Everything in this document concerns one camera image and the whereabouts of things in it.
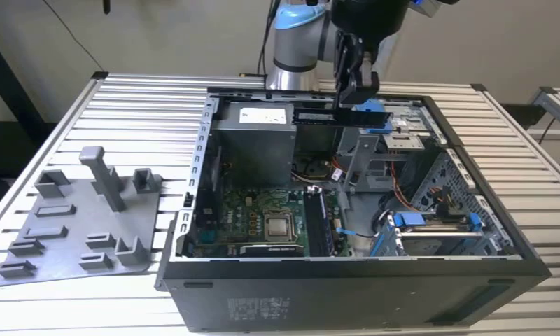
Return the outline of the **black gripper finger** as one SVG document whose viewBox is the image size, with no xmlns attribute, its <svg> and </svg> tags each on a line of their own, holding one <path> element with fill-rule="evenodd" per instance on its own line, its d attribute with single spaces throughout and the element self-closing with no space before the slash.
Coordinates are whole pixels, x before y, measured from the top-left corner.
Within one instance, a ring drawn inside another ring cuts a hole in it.
<svg viewBox="0 0 560 336">
<path fill-rule="evenodd" d="M 346 119 L 349 106 L 363 104 L 379 91 L 379 75 L 363 71 L 363 53 L 373 52 L 363 39 L 351 33 L 338 31 L 335 46 L 335 89 L 334 116 Z"/>
<path fill-rule="evenodd" d="M 381 74 L 382 67 L 379 65 L 379 56 L 378 54 L 366 51 L 363 53 L 363 71 L 367 73 Z"/>
</svg>

